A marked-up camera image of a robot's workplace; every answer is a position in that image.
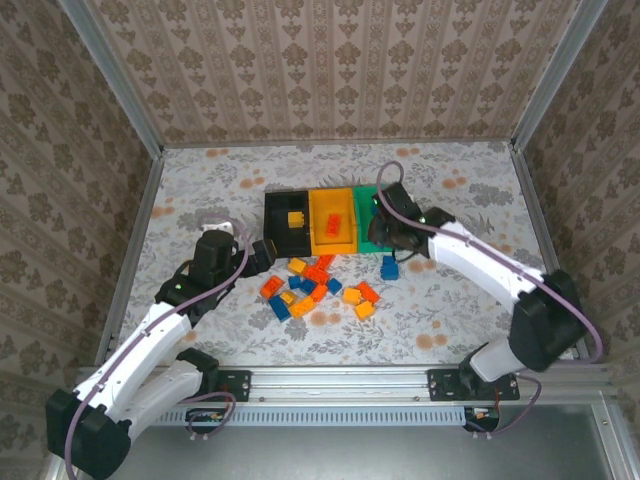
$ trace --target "floral tablecloth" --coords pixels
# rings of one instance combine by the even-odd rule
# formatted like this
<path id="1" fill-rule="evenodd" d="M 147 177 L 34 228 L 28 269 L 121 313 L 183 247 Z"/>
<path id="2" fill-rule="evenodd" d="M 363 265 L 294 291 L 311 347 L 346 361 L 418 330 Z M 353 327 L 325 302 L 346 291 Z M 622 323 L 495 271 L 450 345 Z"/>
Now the floral tablecloth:
<path id="1" fill-rule="evenodd" d="M 164 159 L 121 342 L 162 282 L 192 257 L 201 214 L 231 215 L 257 239 L 265 191 L 373 184 L 392 159 L 403 164 L 404 185 L 423 209 L 440 206 L 505 254 L 542 268 L 505 142 L 180 149 Z M 390 168 L 385 180 L 394 175 Z M 458 272 L 415 258 L 401 265 L 399 280 L 383 282 L 381 262 L 378 254 L 344 255 L 330 268 L 345 286 L 365 280 L 382 297 L 365 322 L 329 295 L 303 319 L 280 323 L 258 293 L 270 275 L 287 277 L 280 259 L 269 272 L 239 280 L 176 349 L 194 346 L 237 366 L 453 363 L 508 332 L 509 315 Z"/>

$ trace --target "wall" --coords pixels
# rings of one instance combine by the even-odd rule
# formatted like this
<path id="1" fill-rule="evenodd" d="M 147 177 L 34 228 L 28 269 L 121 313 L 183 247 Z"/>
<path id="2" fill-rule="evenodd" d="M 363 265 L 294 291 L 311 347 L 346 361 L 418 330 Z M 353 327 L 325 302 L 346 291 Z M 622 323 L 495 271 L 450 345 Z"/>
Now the wall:
<path id="1" fill-rule="evenodd" d="M 165 144 L 511 135 L 578 0 L 91 0 Z"/>
<path id="2" fill-rule="evenodd" d="M 640 438 L 640 2 L 610 1 L 525 149 Z"/>
<path id="3" fill-rule="evenodd" d="M 0 2 L 0 478 L 92 364 L 150 160 L 54 1 Z"/>

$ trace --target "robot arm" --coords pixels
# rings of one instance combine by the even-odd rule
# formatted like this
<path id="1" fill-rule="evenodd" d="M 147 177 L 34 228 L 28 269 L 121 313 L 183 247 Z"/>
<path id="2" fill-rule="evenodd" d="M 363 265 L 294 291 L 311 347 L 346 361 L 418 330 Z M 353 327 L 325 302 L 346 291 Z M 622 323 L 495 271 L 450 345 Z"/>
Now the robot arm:
<path id="1" fill-rule="evenodd" d="M 455 217 L 439 208 L 422 212 L 400 183 L 382 192 L 389 206 L 403 217 L 439 229 L 427 232 L 408 226 L 387 211 L 378 195 L 374 203 L 378 212 L 369 225 L 369 240 L 375 244 L 400 248 L 433 258 L 454 268 L 496 298 L 512 314 L 509 336 L 481 346 L 460 364 L 460 379 L 472 397 L 493 390 L 502 376 L 524 368 L 546 370 L 567 348 L 585 333 L 583 324 L 533 283 L 521 278 L 504 265 L 472 248 L 482 244 Z M 452 238 L 453 232 L 466 239 Z M 571 278 L 562 270 L 543 274 L 482 244 L 503 262 L 518 267 L 539 279 L 580 309 Z"/>
<path id="2" fill-rule="evenodd" d="M 132 335 L 91 377 L 73 393 L 56 391 L 47 401 L 47 443 L 49 450 L 64 457 L 64 445 L 73 416 L 90 399 L 79 417 L 71 450 L 73 464 L 97 480 L 111 476 L 124 461 L 131 443 L 160 415 L 181 400 L 195 394 L 219 390 L 224 383 L 218 362 L 193 348 L 181 352 L 167 371 L 142 383 L 154 367 L 169 354 L 193 326 L 233 288 L 211 295 L 166 317 L 149 328 L 160 316 L 227 281 L 236 272 L 244 252 L 238 251 L 233 234 L 210 226 L 196 244 L 194 260 L 181 266 L 156 295 L 157 303 Z M 255 242 L 254 254 L 240 272 L 248 277 L 266 271 L 275 261 L 273 243 Z M 105 384 L 105 372 L 119 364 Z"/>

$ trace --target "blue lego brick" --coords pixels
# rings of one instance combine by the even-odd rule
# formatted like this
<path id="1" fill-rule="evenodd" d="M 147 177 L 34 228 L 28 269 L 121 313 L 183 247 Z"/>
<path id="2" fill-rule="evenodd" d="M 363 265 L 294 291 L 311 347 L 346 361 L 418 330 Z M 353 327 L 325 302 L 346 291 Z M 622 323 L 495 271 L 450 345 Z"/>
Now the blue lego brick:
<path id="1" fill-rule="evenodd" d="M 271 297 L 271 299 L 269 299 L 269 305 L 271 305 L 271 308 L 278 317 L 278 320 L 281 322 L 291 318 L 291 312 L 287 308 L 287 304 L 284 303 L 284 300 L 282 300 L 279 295 Z"/>
<path id="2" fill-rule="evenodd" d="M 383 265 L 380 269 L 382 280 L 397 280 L 400 277 L 398 265 Z"/>
<path id="3" fill-rule="evenodd" d="M 308 278 L 305 278 L 302 281 L 302 284 L 300 284 L 300 290 L 302 290 L 307 295 L 311 295 L 311 292 L 313 292 L 314 288 L 316 288 L 316 282 L 314 282 L 313 280 L 309 280 Z"/>
<path id="4" fill-rule="evenodd" d="M 329 291 L 331 292 L 331 294 L 335 295 L 342 288 L 342 284 L 335 278 L 332 278 L 327 282 L 327 287 L 329 288 Z"/>
<path id="5" fill-rule="evenodd" d="M 298 275 L 289 277 L 289 288 L 300 288 L 300 285 L 302 285 L 302 278 L 300 278 Z"/>

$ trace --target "green box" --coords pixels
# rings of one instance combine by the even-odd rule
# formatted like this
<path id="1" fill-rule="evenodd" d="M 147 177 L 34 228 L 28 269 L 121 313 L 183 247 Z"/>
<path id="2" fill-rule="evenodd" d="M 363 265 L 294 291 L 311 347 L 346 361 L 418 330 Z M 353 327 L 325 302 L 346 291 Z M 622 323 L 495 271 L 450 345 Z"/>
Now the green box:
<path id="1" fill-rule="evenodd" d="M 356 223 L 358 224 L 358 253 L 380 253 L 390 252 L 390 248 L 379 248 L 367 238 L 369 231 L 369 224 L 373 219 L 373 213 L 371 207 L 373 206 L 373 199 L 371 198 L 376 193 L 376 187 L 353 187 L 353 202 L 356 208 Z"/>

